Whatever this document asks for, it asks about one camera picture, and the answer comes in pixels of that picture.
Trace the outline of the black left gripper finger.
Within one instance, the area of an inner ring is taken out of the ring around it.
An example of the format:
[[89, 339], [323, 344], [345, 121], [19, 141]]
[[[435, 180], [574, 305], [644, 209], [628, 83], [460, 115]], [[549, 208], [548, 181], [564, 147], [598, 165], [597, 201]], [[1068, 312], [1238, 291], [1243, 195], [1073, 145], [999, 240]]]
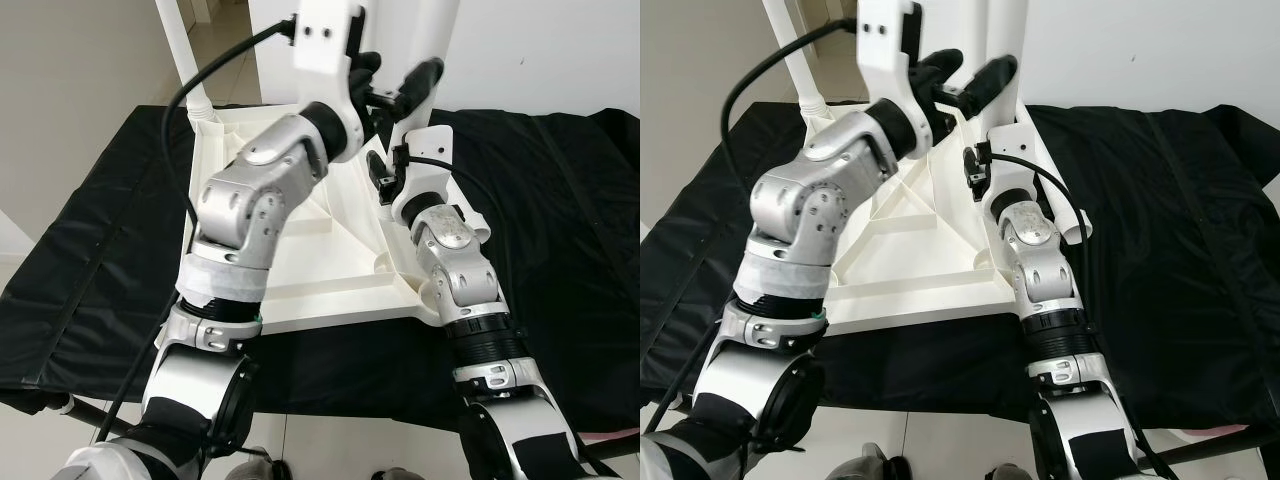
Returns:
[[349, 90], [370, 87], [372, 77], [381, 67], [381, 55], [374, 51], [358, 52], [352, 58], [348, 86]]
[[419, 63], [398, 88], [398, 118], [407, 118], [426, 102], [445, 69], [440, 58]]
[[918, 63], [918, 88], [945, 90], [945, 82], [959, 70], [963, 63], [964, 54], [959, 49], [932, 52]]
[[1002, 55], [984, 64], [968, 83], [968, 115], [975, 116], [992, 104], [1016, 73], [1018, 59], [1014, 55]]

